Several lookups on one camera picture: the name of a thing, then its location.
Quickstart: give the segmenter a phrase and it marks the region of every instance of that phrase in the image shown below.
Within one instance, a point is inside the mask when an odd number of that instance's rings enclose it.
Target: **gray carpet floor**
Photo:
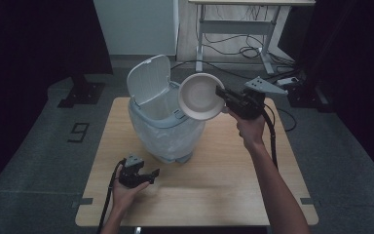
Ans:
[[[116,97],[127,97],[128,68],[114,75],[88,75],[90,82],[106,84],[97,105],[57,108],[72,82],[60,81],[48,89],[49,100],[29,135],[0,175],[0,233],[95,233],[96,227],[75,224],[77,204],[84,192],[95,153]],[[205,72],[226,87],[239,90],[246,81],[220,70]],[[260,71],[235,71],[263,76]],[[176,68],[171,79],[181,82],[195,73]],[[374,164],[335,113],[292,108],[286,97],[269,96],[277,107],[291,113],[297,127],[287,133],[319,223],[313,233],[374,233]],[[280,111],[286,128],[293,120]],[[69,142],[76,123],[88,123],[81,143]],[[123,228],[131,233],[131,228]]]

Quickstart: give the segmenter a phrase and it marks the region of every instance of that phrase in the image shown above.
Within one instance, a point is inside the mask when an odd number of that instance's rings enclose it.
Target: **wooden table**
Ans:
[[[281,11],[281,6],[314,6],[315,0],[189,0],[201,6],[199,20],[199,45],[196,51],[196,71],[203,71],[203,34],[249,34],[266,35],[263,47],[259,48],[260,58],[268,74],[274,74],[275,71],[271,65],[272,60],[268,54],[270,42],[275,30],[276,22]],[[206,5],[258,5],[258,6],[276,6],[271,20],[208,20],[205,16]]]
[[[113,102],[83,195],[84,200],[93,201],[80,206],[76,216],[78,225],[98,226],[111,173],[118,161],[130,153],[144,159],[142,174],[157,168],[161,173],[155,184],[137,195],[122,225],[269,225],[256,173],[234,118],[219,114],[207,121],[193,157],[185,164],[164,164],[150,155],[137,138],[128,113],[128,102],[127,97],[118,97]],[[276,115],[280,174],[299,202],[308,223],[316,224],[315,207],[302,205],[301,198],[310,198],[310,195],[279,114],[270,99],[266,99],[266,103]],[[265,131],[264,138],[269,145],[269,131]]]

